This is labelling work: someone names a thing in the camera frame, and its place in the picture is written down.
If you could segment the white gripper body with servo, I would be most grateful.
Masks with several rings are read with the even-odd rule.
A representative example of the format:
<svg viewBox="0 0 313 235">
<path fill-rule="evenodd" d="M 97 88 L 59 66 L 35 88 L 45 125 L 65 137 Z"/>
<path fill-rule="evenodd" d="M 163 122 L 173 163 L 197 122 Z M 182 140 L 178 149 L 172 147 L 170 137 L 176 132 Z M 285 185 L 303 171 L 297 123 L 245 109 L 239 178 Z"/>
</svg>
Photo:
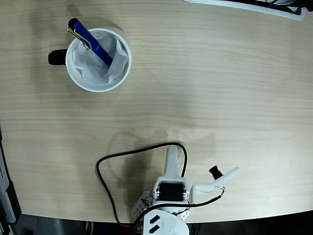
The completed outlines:
<svg viewBox="0 0 313 235">
<path fill-rule="evenodd" d="M 183 177 L 160 176 L 153 188 L 153 206 L 158 204 L 188 204 L 189 190 Z"/>
</svg>

